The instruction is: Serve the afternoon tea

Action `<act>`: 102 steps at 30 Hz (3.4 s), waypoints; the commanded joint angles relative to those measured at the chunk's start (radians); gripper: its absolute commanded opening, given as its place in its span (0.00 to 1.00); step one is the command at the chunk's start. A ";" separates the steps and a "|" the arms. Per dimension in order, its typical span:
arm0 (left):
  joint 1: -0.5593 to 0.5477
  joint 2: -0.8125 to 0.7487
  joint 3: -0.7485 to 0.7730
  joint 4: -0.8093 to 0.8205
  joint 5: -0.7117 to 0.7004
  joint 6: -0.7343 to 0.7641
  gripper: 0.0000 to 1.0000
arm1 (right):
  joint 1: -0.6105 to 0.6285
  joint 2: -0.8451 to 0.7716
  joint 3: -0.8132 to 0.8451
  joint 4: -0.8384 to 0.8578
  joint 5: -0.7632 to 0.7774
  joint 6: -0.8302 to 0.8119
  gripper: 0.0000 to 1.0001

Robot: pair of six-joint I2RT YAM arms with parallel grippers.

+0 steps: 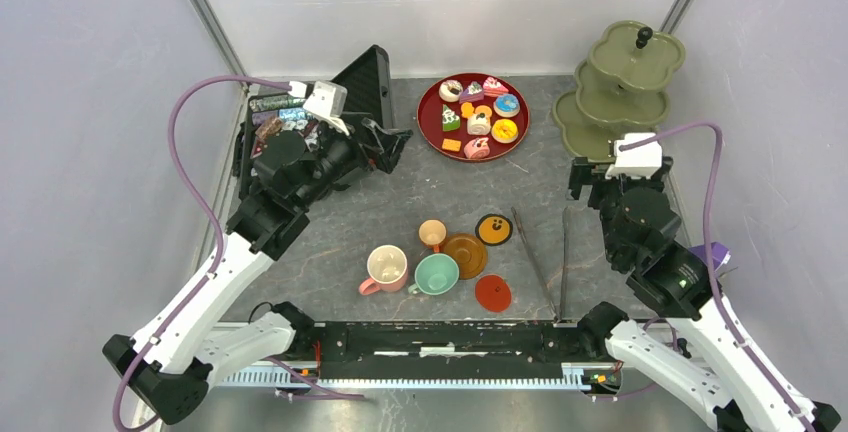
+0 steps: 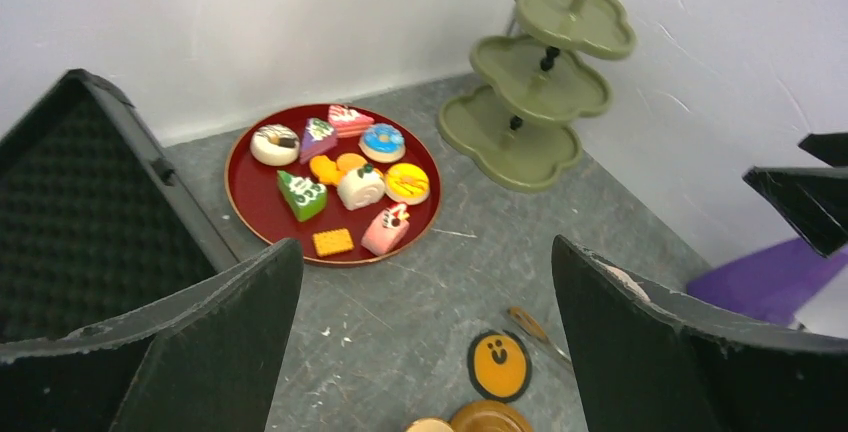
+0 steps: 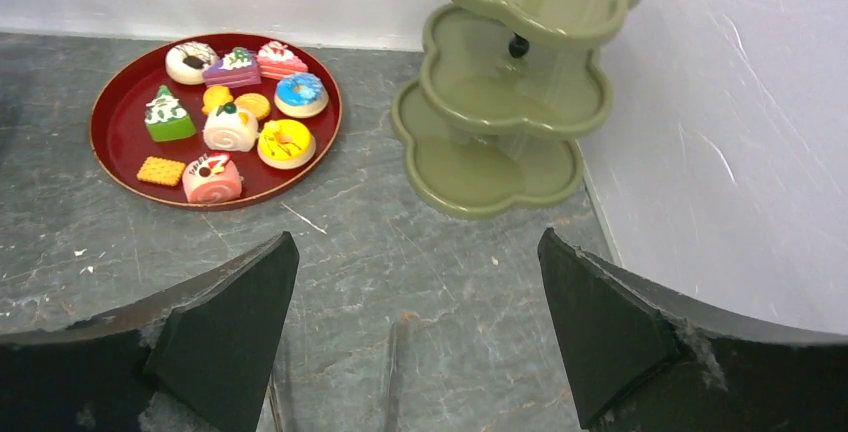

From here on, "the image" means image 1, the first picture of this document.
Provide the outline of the pink roll cake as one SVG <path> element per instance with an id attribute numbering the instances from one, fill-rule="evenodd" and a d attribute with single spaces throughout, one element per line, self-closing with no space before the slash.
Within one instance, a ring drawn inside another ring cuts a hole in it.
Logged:
<path id="1" fill-rule="evenodd" d="M 465 144 L 463 153 L 469 160 L 487 158 L 491 153 L 489 138 L 487 136 L 480 136 L 470 140 Z"/>

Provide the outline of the white roll cake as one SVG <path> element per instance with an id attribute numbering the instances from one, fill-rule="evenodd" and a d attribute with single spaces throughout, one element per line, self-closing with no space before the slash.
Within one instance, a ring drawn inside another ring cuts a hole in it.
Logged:
<path id="1" fill-rule="evenodd" d="M 488 135 L 491 131 L 490 117 L 485 113 L 472 115 L 466 120 L 466 131 L 471 136 Z"/>

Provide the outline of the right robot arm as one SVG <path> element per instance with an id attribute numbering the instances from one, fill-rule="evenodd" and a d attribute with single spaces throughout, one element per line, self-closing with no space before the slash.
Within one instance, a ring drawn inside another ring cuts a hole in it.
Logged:
<path id="1" fill-rule="evenodd" d="M 833 431 L 841 422 L 830 404 L 805 397 L 781 374 L 771 384 L 748 353 L 755 345 L 705 260 L 675 239 L 680 217 L 664 193 L 673 161 L 663 158 L 646 177 L 609 176 L 607 165 L 573 160 L 568 190 L 590 187 L 599 213 L 606 260 L 626 275 L 636 298 L 674 328 L 707 363 L 701 368 L 651 338 L 618 307 L 601 302 L 579 323 L 577 344 L 591 360 L 630 365 L 677 397 L 713 431 Z"/>

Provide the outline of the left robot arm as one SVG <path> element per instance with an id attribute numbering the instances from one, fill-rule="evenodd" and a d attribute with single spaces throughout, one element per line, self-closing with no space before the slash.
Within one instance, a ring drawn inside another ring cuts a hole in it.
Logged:
<path id="1" fill-rule="evenodd" d="M 156 419 L 187 418 L 223 379 L 253 363 L 285 354 L 306 357 L 313 322 L 285 302 L 222 336 L 212 329 L 248 285 L 266 272 L 309 224 L 310 205 L 349 185 L 359 170 L 391 173 L 412 136 L 384 129 L 364 113 L 339 132 L 319 126 L 318 147 L 296 130 L 269 136 L 253 161 L 249 193 L 200 269 L 171 302 L 131 336 L 116 334 L 103 354 Z"/>

